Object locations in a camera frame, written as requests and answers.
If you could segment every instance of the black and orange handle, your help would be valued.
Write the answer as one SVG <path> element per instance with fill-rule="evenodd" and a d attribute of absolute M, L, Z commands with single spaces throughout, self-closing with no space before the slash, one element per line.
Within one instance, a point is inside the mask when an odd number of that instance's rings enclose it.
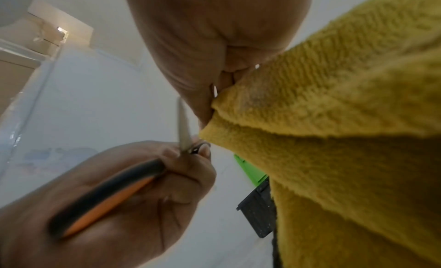
<path fill-rule="evenodd" d="M 83 230 L 164 171 L 165 165 L 159 159 L 120 171 L 57 213 L 49 221 L 49 234 L 60 239 Z"/>

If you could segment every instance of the human hand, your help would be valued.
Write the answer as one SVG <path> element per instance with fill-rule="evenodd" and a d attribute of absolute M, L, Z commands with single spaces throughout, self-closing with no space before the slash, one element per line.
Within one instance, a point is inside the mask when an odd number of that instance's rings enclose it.
<path fill-rule="evenodd" d="M 159 69 L 203 125 L 218 92 L 281 53 L 311 0 L 127 0 Z"/>
<path fill-rule="evenodd" d="M 167 172 L 76 235 L 56 241 L 51 217 L 119 171 L 160 158 Z M 184 233 L 215 181 L 209 146 L 179 156 L 171 143 L 138 142 L 102 152 L 0 209 L 2 268 L 131 268 L 161 255 Z"/>

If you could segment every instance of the scissor blade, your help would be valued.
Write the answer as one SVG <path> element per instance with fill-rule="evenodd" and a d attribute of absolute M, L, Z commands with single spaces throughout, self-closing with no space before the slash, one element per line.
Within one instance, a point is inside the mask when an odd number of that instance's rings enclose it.
<path fill-rule="evenodd" d="M 187 114 L 185 113 L 184 102 L 178 98 L 178 135 L 179 149 L 181 152 L 187 152 L 193 145 L 190 129 L 188 127 Z"/>

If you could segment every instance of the yellow fabric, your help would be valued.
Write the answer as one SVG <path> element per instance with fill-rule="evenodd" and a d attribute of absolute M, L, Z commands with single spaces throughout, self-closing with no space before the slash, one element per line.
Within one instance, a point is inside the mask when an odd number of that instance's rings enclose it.
<path fill-rule="evenodd" d="M 213 103 L 291 267 L 441 267 L 441 0 L 369 0 Z"/>

